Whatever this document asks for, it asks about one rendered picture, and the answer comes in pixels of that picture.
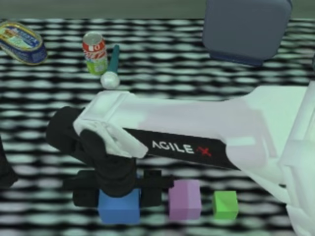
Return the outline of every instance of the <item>teal handle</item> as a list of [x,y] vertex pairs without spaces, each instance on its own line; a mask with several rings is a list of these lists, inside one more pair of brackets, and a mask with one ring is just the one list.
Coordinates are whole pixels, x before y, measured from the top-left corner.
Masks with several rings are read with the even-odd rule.
[[119,64],[119,45],[115,45],[110,59],[107,71],[111,71],[117,74]]

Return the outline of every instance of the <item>white robot link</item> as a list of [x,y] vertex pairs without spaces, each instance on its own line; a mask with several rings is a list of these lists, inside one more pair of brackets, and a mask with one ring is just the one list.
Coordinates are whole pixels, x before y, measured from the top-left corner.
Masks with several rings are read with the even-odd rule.
[[97,133],[108,154],[125,158],[152,154],[222,167],[231,163],[286,203],[298,236],[315,236],[315,82],[260,86],[222,102],[102,91],[73,128],[78,135],[85,129]]

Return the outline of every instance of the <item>green cube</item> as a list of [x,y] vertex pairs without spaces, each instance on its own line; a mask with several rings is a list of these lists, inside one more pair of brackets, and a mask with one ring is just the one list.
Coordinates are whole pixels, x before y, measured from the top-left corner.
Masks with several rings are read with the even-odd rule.
[[239,212],[236,191],[215,191],[213,212],[215,219],[235,220]]

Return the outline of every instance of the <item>red x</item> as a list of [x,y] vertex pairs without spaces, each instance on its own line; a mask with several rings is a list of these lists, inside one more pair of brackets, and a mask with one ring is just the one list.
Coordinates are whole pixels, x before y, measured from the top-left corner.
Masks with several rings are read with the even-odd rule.
[[197,151],[201,152],[201,155],[207,155],[207,156],[211,156],[211,154],[209,153],[209,149],[208,148],[202,148],[202,147],[198,147]]

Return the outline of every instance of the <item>purple block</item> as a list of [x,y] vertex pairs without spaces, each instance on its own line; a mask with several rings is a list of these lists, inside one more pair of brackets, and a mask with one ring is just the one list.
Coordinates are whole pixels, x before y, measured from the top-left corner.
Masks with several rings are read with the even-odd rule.
[[196,220],[201,215],[200,186],[197,180],[177,180],[168,191],[169,219]]

